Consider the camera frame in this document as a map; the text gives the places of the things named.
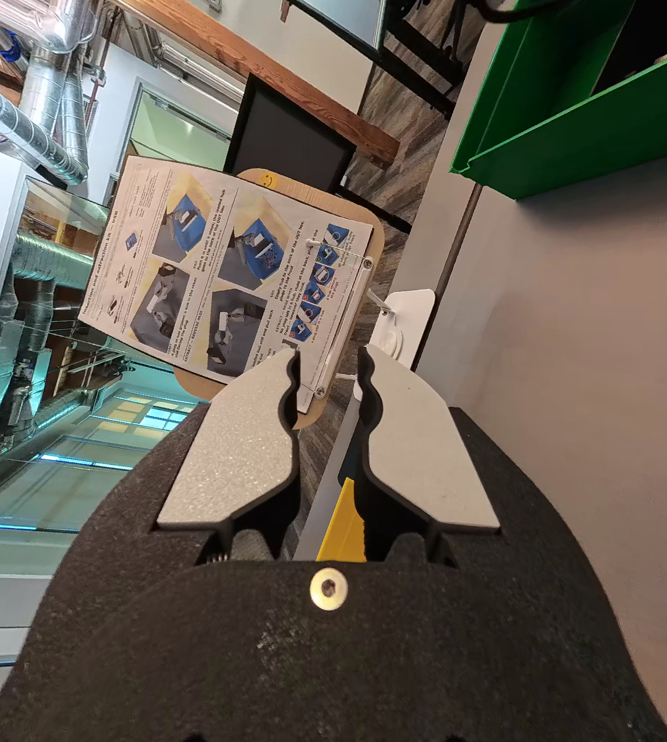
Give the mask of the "instruction sheet on wooden board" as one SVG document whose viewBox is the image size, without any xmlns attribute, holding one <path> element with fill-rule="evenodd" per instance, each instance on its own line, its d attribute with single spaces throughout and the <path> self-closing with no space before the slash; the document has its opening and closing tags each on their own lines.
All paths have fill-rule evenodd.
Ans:
<svg viewBox="0 0 667 742">
<path fill-rule="evenodd" d="M 129 155 L 79 320 L 208 401 L 297 351 L 304 428 L 323 413 L 383 249 L 370 210 L 277 173 Z"/>
</svg>

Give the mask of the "wooden beam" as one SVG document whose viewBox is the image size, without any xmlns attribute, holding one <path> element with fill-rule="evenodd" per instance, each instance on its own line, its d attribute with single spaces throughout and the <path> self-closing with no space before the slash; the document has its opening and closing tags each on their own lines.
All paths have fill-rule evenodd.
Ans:
<svg viewBox="0 0 667 742">
<path fill-rule="evenodd" d="M 354 143 L 357 153 L 379 168 L 385 169 L 393 164 L 399 151 L 397 139 L 368 123 L 306 77 L 299 76 L 191 2 L 114 4 L 241 78 L 254 75 L 263 80 Z"/>
</svg>

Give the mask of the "silver ventilation ducts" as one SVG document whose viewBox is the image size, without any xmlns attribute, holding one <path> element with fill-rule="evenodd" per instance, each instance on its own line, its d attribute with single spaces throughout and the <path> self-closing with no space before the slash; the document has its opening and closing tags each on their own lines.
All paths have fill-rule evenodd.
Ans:
<svg viewBox="0 0 667 742">
<path fill-rule="evenodd" d="M 0 91 L 0 448 L 32 430 L 49 363 L 54 288 L 85 285 L 79 254 L 25 232 L 31 180 L 69 187 L 88 177 L 83 71 L 101 2 L 0 2 L 0 53 L 25 62 L 15 105 Z"/>
</svg>

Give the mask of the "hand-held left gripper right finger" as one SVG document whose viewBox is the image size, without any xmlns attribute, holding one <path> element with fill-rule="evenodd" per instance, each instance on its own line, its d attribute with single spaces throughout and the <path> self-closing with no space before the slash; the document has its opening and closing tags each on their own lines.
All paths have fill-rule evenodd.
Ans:
<svg viewBox="0 0 667 742">
<path fill-rule="evenodd" d="M 358 350 L 362 423 L 357 510 L 382 534 L 499 530 L 450 410 L 375 346 Z"/>
</svg>

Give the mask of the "yellow plastic bin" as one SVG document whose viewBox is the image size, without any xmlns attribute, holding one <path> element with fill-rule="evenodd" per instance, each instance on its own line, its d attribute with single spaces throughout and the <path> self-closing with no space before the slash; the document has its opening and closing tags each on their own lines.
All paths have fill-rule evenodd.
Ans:
<svg viewBox="0 0 667 742">
<path fill-rule="evenodd" d="M 324 534 L 316 561 L 366 562 L 364 522 L 355 501 L 355 482 L 346 478 Z"/>
</svg>

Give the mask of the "green plastic bin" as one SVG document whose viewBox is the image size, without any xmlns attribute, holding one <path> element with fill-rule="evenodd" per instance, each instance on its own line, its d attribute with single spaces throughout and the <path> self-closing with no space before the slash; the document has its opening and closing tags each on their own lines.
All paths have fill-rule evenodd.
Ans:
<svg viewBox="0 0 667 742">
<path fill-rule="evenodd" d="M 505 26 L 452 173 L 523 199 L 667 157 L 667 1 Z"/>
</svg>

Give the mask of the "white stand base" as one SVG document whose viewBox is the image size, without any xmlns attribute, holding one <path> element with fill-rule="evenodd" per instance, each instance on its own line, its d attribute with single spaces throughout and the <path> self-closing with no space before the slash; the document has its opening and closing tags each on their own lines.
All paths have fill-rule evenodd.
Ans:
<svg viewBox="0 0 667 742">
<path fill-rule="evenodd" d="M 376 390 L 389 399 L 394 391 L 402 392 L 418 384 L 412 381 L 412 363 L 424 338 L 428 321 L 435 306 L 436 296 L 431 289 L 394 292 L 385 300 L 371 290 L 367 297 L 379 308 L 373 334 L 357 356 L 375 361 L 371 382 Z"/>
</svg>

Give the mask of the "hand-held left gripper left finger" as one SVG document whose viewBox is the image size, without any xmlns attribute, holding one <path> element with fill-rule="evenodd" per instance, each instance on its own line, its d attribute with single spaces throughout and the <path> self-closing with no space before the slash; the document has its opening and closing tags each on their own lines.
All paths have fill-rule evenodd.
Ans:
<svg viewBox="0 0 667 742">
<path fill-rule="evenodd" d="M 158 515 L 163 530 L 227 530 L 299 479 L 300 353 L 286 348 L 217 394 Z"/>
</svg>

